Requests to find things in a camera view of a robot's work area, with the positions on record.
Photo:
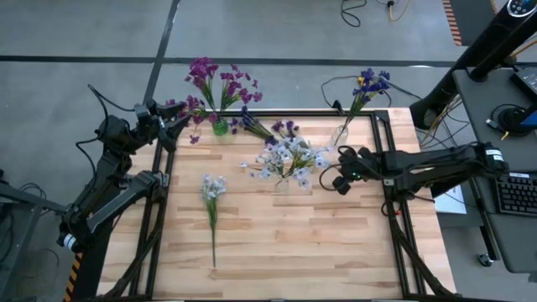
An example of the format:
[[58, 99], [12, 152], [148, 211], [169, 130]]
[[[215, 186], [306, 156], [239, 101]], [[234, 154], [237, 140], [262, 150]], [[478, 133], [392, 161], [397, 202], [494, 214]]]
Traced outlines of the black computer keyboard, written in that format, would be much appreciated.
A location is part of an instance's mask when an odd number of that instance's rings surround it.
[[503, 175], [495, 180], [498, 211], [537, 216], [537, 178]]

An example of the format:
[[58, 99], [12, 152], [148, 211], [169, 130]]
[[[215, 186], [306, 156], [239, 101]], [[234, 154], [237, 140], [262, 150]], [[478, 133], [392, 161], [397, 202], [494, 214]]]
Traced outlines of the ribbed clear glass vase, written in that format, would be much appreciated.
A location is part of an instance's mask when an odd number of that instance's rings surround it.
[[331, 135], [330, 145], [332, 147], [339, 147], [347, 144], [348, 127], [345, 125], [338, 126], [334, 133]]

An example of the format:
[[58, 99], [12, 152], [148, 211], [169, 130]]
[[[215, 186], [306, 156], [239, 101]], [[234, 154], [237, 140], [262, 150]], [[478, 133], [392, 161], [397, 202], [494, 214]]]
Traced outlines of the white artificial flower bunch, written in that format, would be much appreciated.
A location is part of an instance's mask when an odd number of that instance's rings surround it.
[[205, 205], [209, 227], [211, 229], [211, 252], [213, 268], [216, 267], [216, 224], [218, 221], [219, 198], [226, 192], [225, 180], [222, 176], [212, 178], [206, 174], [203, 176], [201, 197]]
[[313, 172], [329, 166], [326, 155], [330, 151], [330, 147], [316, 147], [301, 137], [284, 138], [268, 144], [253, 163], [242, 162], [240, 167], [249, 169], [252, 178], [275, 179], [276, 186], [294, 180], [306, 190], [311, 187]]

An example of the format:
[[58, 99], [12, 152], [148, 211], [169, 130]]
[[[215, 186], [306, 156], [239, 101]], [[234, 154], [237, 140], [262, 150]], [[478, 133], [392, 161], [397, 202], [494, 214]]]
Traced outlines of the black tower fan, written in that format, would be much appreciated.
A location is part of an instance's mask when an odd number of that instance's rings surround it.
[[457, 94], [453, 77], [456, 70], [471, 68], [470, 77], [481, 80], [535, 32], [537, 0], [508, 0], [432, 91], [409, 107], [414, 125], [429, 129], [425, 122], [426, 113], [432, 111], [440, 116], [447, 108]]

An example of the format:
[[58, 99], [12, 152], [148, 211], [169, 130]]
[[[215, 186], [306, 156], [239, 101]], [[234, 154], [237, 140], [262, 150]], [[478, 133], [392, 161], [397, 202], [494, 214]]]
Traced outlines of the hazard striped black base plate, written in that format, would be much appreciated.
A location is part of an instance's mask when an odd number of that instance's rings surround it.
[[106, 252], [107, 247], [98, 247], [87, 253], [75, 254], [62, 302], [74, 302], [96, 295]]

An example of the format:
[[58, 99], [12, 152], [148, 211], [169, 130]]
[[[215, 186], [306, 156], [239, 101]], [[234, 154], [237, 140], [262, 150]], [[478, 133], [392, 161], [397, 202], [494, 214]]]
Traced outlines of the hazard striped floor mat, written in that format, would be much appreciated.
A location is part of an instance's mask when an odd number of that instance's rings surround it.
[[470, 46], [498, 13], [496, 0], [441, 0], [456, 46]]

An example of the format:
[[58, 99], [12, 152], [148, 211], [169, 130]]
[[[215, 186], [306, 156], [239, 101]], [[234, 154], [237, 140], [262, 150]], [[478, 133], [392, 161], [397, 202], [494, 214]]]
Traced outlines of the grey office desk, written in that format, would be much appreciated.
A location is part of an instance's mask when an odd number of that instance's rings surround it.
[[[537, 134], [526, 137], [501, 134], [486, 124], [500, 105], [530, 107], [532, 102], [510, 80], [512, 70], [494, 70], [485, 81], [474, 81], [465, 70], [453, 78], [478, 141], [499, 148], [514, 172], [537, 172]], [[475, 180], [493, 237], [505, 268], [511, 273], [537, 273], [537, 216], [516, 216], [498, 212], [494, 181]]]

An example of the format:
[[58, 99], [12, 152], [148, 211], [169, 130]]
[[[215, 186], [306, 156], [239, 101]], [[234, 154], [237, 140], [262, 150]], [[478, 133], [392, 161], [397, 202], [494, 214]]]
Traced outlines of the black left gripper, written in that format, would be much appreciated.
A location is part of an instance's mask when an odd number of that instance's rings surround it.
[[[189, 127], [190, 117], [178, 117], [186, 108], [185, 102], [136, 104], [134, 112], [138, 119], [134, 137], [138, 141], [162, 142], [168, 137], [176, 140], [184, 128]], [[165, 118], [174, 118], [164, 123]]]

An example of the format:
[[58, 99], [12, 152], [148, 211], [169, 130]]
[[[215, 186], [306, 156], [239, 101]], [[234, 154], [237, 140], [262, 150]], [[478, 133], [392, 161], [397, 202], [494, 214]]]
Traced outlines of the yellow power plug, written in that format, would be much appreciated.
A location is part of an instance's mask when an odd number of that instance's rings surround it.
[[359, 89], [357, 93], [357, 100], [360, 105], [360, 107], [363, 107], [366, 105], [367, 101], [367, 84], [366, 80], [363, 76], [359, 76], [357, 79], [357, 83], [359, 84]]

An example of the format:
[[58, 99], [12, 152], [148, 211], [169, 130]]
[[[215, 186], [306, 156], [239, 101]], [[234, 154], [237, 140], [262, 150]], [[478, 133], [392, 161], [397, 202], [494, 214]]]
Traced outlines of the grey metal side table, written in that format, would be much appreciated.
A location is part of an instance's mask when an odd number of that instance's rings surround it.
[[3, 174], [0, 169], [0, 302], [8, 300], [41, 212], [66, 212], [66, 206], [48, 200], [38, 185], [18, 189], [4, 180]]

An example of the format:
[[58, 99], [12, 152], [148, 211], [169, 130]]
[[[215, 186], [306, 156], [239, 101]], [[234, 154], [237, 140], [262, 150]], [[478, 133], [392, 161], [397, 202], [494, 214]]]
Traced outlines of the dark laptop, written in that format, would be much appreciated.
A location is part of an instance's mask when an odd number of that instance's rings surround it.
[[532, 102], [537, 102], [537, 68], [515, 71], [510, 76], [510, 80]]

